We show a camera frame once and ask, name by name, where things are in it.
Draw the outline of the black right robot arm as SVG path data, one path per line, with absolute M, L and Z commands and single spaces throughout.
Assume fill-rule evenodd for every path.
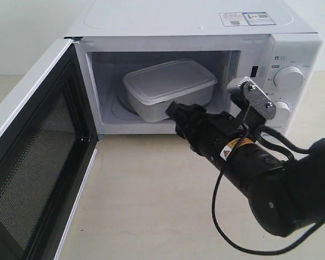
M 174 102 L 166 114 L 192 150 L 223 171 L 247 198 L 266 232 L 286 237 L 325 220 L 325 139 L 305 150 L 302 159 L 281 161 L 257 145 L 265 120 L 253 108 L 232 116 Z

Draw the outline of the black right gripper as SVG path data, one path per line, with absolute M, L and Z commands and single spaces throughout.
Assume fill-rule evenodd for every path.
M 175 122 L 176 133 L 211 163 L 249 161 L 248 128 L 229 113 L 210 114 L 200 105 L 173 101 L 166 114 Z

